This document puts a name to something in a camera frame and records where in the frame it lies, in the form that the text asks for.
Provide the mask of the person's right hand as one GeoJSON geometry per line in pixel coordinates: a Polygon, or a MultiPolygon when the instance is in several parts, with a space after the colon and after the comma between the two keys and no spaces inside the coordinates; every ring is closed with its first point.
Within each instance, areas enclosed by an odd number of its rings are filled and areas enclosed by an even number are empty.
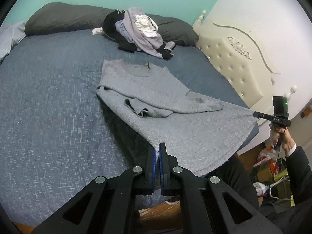
{"type": "Polygon", "coordinates": [[[275,124],[270,124],[270,140],[274,146],[280,143],[280,146],[285,152],[286,157],[289,157],[297,148],[294,139],[291,137],[287,128],[279,127],[275,124]]]}

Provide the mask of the black sleeve right forearm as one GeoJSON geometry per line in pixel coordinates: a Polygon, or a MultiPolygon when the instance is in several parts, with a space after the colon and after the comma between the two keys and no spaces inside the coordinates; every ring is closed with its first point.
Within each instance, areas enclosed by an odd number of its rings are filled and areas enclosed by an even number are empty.
{"type": "Polygon", "coordinates": [[[295,206],[276,213],[271,203],[262,204],[259,211],[283,233],[309,233],[311,231],[311,168],[301,146],[286,157],[290,188],[295,206]]]}

